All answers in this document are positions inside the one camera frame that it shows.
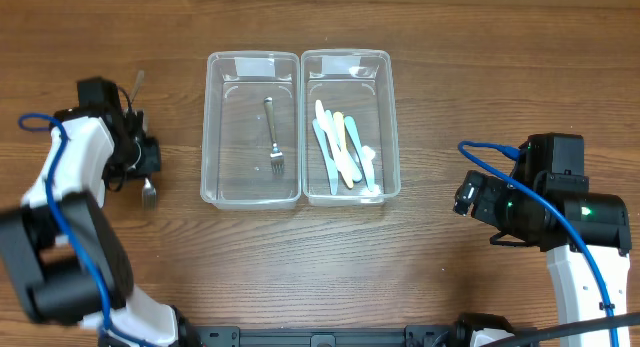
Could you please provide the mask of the pale blue plastic knife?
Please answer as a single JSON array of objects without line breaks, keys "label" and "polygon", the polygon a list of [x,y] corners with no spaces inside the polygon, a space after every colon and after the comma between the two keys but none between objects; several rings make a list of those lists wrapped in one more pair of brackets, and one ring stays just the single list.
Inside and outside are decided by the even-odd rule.
[{"label": "pale blue plastic knife", "polygon": [[361,167],[364,172],[367,188],[370,192],[375,190],[375,172],[372,159],[367,154],[365,146],[362,145],[356,122],[352,116],[344,118],[344,123],[352,144],[360,160]]}]

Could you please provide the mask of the black handled metal fork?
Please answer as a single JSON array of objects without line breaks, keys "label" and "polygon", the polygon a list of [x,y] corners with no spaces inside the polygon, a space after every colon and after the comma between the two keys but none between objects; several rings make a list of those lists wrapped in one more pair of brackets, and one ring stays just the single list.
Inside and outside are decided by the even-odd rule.
[{"label": "black handled metal fork", "polygon": [[142,142],[144,163],[142,170],[144,172],[144,185],[142,187],[142,203],[145,210],[155,210],[157,205],[157,191],[152,183],[151,175],[154,173],[157,162],[156,140],[148,135],[148,119],[144,116],[142,119]]}]

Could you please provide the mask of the white plastic utensil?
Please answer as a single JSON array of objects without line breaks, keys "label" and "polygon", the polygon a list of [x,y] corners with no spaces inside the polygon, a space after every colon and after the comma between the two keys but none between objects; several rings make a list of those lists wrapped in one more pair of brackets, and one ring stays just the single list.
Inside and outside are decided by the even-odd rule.
[{"label": "white plastic utensil", "polygon": [[336,141],[335,135],[332,132],[331,124],[326,117],[325,110],[323,104],[320,100],[315,101],[315,114],[316,120],[318,121],[321,129],[326,133],[327,139],[329,141],[329,147],[331,149],[331,154],[333,156],[333,160],[336,164],[336,168],[340,172],[345,171],[345,163],[342,159],[342,153],[339,149],[338,143]]}]

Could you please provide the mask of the yellow plastic knife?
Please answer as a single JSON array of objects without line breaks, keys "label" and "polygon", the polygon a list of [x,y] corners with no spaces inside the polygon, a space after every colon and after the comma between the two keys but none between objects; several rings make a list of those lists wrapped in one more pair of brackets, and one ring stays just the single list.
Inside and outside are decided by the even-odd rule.
[{"label": "yellow plastic knife", "polygon": [[348,155],[347,144],[346,144],[344,115],[341,112],[336,111],[333,114],[333,119],[334,119],[336,134],[338,136],[343,180],[346,186],[349,189],[352,189],[354,187],[354,182],[353,182],[352,169],[349,162],[349,155]]}]

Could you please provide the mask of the metal utensil handle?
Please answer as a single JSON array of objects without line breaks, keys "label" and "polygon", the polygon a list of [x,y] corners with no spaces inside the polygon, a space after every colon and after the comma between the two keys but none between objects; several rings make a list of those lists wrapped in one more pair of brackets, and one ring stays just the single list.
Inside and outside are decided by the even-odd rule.
[{"label": "metal utensil handle", "polygon": [[129,93],[129,97],[130,97],[130,101],[133,102],[140,90],[140,87],[142,86],[143,82],[145,79],[145,71],[144,70],[139,70],[137,75],[136,75],[136,79],[134,82],[134,85]]}]

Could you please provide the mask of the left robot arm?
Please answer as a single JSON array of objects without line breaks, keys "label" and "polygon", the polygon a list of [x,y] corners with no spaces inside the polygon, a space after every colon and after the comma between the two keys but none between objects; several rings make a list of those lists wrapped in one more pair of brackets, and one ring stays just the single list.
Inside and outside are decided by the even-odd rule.
[{"label": "left robot arm", "polygon": [[148,180],[159,146],[142,112],[106,104],[28,113],[51,149],[20,207],[1,215],[1,258],[34,323],[93,330],[101,346],[198,346],[198,331],[174,306],[135,285],[129,258],[103,213],[112,176]]}]

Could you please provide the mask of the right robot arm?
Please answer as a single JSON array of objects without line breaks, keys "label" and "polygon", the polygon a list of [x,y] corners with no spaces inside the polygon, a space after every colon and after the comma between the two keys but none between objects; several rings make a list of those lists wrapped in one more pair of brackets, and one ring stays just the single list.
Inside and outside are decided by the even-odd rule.
[{"label": "right robot arm", "polygon": [[627,311],[630,226],[617,196],[592,194],[585,179],[544,184],[542,196],[517,181],[469,171],[454,210],[497,229],[493,245],[537,247],[546,255],[559,323],[528,332],[483,327],[474,346],[527,346],[557,339],[563,346],[627,346],[639,317]]}]

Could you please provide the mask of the light blue plastic knife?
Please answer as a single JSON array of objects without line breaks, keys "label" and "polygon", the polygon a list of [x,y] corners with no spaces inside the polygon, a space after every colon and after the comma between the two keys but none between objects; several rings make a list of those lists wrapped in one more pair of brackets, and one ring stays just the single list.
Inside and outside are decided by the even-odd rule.
[{"label": "light blue plastic knife", "polygon": [[320,127],[320,124],[317,119],[314,119],[312,121],[312,126],[324,158],[324,163],[325,163],[328,181],[329,181],[330,194],[335,196],[338,190],[338,170],[329,152],[326,132]]}]

